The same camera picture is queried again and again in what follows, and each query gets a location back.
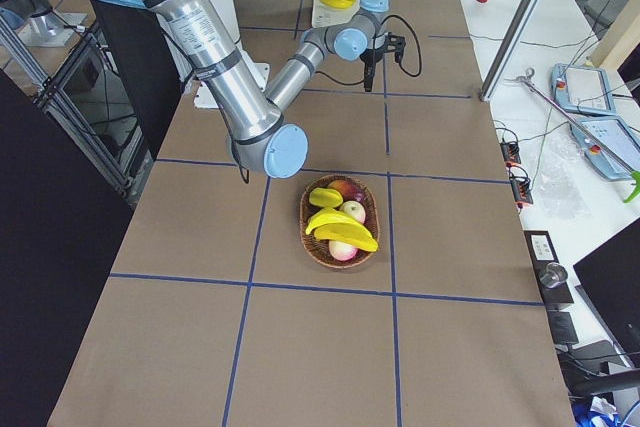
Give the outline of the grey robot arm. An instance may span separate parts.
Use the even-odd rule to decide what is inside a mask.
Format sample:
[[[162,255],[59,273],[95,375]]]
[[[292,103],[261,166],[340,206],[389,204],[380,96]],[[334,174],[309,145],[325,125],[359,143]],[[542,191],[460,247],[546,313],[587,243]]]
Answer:
[[[266,85],[231,34],[233,0],[100,0],[147,9],[165,19],[196,77],[207,86],[229,134],[236,164],[272,178],[289,178],[303,166],[308,139],[285,121],[284,112],[326,58],[354,61],[382,46],[389,0],[360,0],[346,23],[308,30],[298,50]]]

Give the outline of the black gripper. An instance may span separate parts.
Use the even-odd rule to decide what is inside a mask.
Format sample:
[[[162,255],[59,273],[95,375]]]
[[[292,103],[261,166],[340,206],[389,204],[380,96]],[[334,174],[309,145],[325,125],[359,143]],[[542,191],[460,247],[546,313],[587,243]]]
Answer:
[[[361,55],[360,60],[365,64],[363,72],[363,87],[365,92],[371,92],[373,87],[373,66],[382,60],[388,52],[386,45],[378,48],[366,49]]]

